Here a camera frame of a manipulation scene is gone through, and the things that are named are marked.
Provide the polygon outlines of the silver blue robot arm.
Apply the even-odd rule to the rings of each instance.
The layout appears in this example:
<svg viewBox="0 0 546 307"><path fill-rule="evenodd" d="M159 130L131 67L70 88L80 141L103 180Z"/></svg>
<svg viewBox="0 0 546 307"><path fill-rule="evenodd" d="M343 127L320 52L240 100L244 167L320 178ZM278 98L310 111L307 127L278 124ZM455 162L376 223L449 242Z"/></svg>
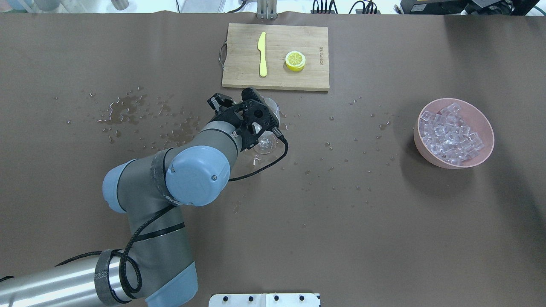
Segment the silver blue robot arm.
<svg viewBox="0 0 546 307"><path fill-rule="evenodd" d="M133 159L107 173L102 192L126 214L123 249L88 252L54 268L1 280L3 307L179 307L198 291L196 264L180 206L206 206L232 182L240 152L270 132L282 142L276 103L253 87L241 101L214 94L213 118L188 144Z"/></svg>

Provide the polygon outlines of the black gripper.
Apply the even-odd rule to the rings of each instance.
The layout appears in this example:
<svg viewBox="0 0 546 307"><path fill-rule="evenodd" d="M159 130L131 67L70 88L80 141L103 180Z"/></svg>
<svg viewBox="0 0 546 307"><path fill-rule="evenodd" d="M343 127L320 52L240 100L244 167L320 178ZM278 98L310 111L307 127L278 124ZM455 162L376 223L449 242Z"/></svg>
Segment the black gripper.
<svg viewBox="0 0 546 307"><path fill-rule="evenodd" d="M232 97L215 93L207 103L217 113L217 120L228 122L241 138L240 151L249 150L258 144L265 131L279 127L273 108L254 87L241 91L242 102L235 103Z"/></svg>

